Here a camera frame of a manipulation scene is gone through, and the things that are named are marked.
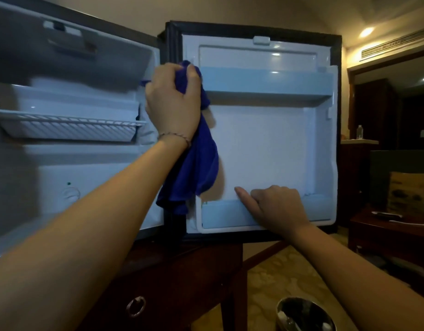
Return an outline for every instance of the person's left hand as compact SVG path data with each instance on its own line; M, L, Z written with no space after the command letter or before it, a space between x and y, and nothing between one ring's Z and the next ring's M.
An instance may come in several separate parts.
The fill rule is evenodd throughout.
M187 68L186 94L175 88L175 71L182 66L166 63L155 69L146 85L146 112L159 134L175 133L192 140L200 122L201 79L191 64Z

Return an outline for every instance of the mini fridge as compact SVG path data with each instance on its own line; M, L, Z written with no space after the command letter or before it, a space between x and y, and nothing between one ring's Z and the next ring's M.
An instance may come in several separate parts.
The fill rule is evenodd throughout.
M141 80L188 60L212 102L214 186L187 216L153 204L138 239L278 239L234 192L296 188L336 220L341 37L171 21L152 37L42 0L0 0L0 254L121 171L158 138Z

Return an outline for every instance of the blue door shelf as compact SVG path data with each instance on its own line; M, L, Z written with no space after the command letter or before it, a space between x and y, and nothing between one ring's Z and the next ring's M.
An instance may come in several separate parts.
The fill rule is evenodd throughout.
M310 221L326 221L332 216L332 199L313 194L301 198ZM203 228L230 228L258 225L240 200L205 202L201 208Z
M282 94L306 99L333 95L333 74L243 68L201 67L203 87L209 92Z

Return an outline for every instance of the trash can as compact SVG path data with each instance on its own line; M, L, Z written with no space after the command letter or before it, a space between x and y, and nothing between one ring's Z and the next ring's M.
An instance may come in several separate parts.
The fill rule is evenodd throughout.
M328 313L316 303L286 297L276 306L276 329L281 331L336 331Z

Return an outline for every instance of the forearm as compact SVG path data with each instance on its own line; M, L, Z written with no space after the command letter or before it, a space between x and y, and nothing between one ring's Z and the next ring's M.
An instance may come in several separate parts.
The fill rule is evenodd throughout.
M0 260L0 330L73 329L115 276L186 148L166 136Z
M292 244L314 266L360 330L424 330L424 298L318 228Z

